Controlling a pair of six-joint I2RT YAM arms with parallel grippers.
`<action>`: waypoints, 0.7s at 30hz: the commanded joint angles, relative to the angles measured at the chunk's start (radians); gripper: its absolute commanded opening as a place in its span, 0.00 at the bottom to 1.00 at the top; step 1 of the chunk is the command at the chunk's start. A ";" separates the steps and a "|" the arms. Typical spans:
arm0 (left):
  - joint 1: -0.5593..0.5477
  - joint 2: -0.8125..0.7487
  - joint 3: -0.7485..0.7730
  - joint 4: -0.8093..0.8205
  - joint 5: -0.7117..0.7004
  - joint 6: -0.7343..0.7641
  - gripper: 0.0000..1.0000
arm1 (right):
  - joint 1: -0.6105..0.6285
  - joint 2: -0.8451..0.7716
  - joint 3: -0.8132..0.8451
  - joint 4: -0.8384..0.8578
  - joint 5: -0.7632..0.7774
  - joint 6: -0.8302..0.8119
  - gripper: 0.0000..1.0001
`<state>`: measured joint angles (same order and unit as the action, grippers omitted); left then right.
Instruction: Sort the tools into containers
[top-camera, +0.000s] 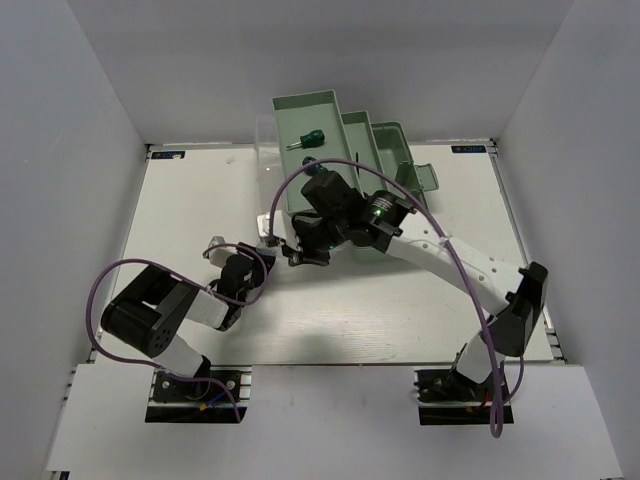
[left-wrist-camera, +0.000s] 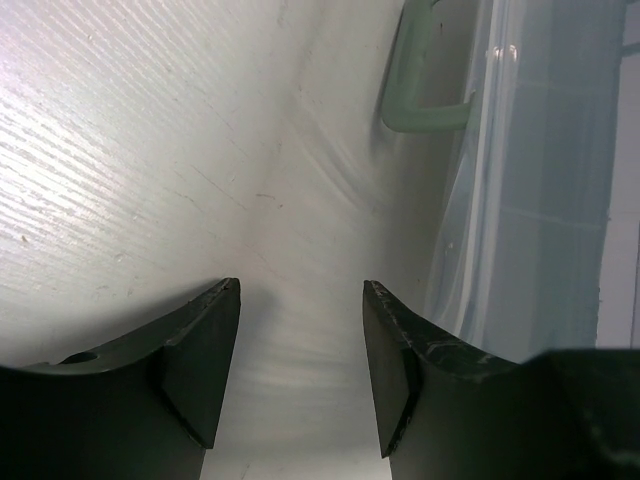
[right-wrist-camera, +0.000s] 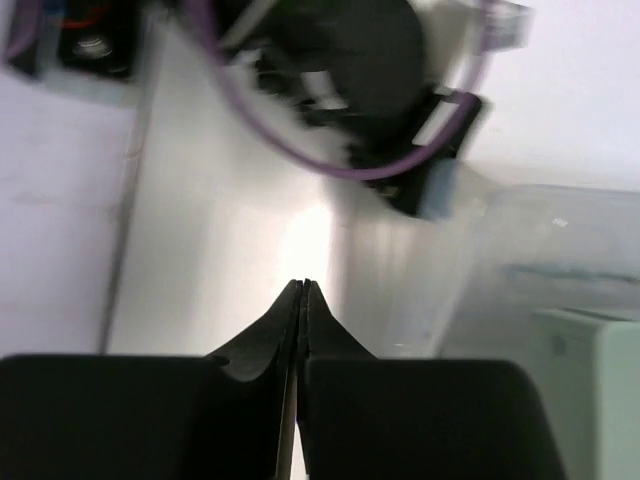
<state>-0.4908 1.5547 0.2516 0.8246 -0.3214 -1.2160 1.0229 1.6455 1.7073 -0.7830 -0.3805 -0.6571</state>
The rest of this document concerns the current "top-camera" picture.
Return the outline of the green stubby screwdriver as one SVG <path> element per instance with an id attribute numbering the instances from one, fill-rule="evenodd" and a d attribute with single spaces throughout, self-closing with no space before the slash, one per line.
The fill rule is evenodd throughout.
<path id="1" fill-rule="evenodd" d="M 323 164 L 316 164 L 316 161 L 317 159 L 312 156 L 306 156 L 303 158 L 302 165 L 304 166 L 304 173 L 307 176 L 313 177 L 326 170 Z"/>
<path id="2" fill-rule="evenodd" d="M 312 130 L 299 137 L 297 142 L 293 142 L 286 146 L 287 150 L 309 149 L 322 146 L 325 142 L 325 134 L 320 129 Z"/>

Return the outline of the green plastic toolbox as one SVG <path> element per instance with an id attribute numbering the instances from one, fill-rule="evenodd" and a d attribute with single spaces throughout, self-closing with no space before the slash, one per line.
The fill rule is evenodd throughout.
<path id="1" fill-rule="evenodd" d="M 342 113 L 332 90 L 275 97 L 272 116 L 256 120 L 254 151 L 258 169 L 260 212 L 267 214 L 285 178 L 306 156 L 343 158 L 374 168 L 410 191 L 421 202 L 439 188 L 430 164 L 414 163 L 400 123 L 373 123 L 365 111 Z M 287 150 L 286 146 L 315 129 L 325 134 L 322 146 Z"/>

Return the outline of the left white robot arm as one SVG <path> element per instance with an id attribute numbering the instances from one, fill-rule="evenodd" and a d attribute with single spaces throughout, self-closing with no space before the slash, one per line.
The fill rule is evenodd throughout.
<path id="1" fill-rule="evenodd" d="M 268 249 L 231 244 L 215 237 L 203 258 L 219 277 L 197 284 L 177 272 L 148 263 L 107 305 L 100 327 L 144 356 L 143 362 L 177 375 L 177 387 L 199 399 L 211 387 L 211 362 L 179 336 L 184 321 L 219 332 L 229 330 L 254 304 L 276 262 Z"/>

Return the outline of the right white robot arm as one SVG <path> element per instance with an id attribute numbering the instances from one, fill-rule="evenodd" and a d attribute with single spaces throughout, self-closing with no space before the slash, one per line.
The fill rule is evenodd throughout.
<path id="1" fill-rule="evenodd" d="M 301 190 L 309 213 L 272 212 L 264 225 L 291 265 L 325 266 L 333 248 L 349 242 L 407 261 L 469 294 L 487 321 L 464 347 L 451 374 L 453 390 L 472 399 L 494 365 L 524 354 L 546 295 L 547 269 L 498 261 L 437 232 L 416 206 L 392 192 L 365 196 L 334 171 L 309 178 Z"/>

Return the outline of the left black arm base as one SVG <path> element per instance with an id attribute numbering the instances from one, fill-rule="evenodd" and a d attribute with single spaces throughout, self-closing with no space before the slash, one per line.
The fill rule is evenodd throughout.
<path id="1" fill-rule="evenodd" d="M 157 371 L 152 377 L 145 422 L 176 424 L 238 424 L 249 406 L 250 367 L 212 369 L 210 376 L 230 391 L 237 409 L 216 383 L 193 384 Z"/>

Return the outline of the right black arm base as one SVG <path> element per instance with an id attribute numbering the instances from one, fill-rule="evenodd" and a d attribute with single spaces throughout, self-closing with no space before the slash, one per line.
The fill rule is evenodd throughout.
<path id="1" fill-rule="evenodd" d="M 450 368 L 415 371 L 420 425 L 489 425 L 495 390 L 492 377 L 476 384 L 451 373 Z"/>

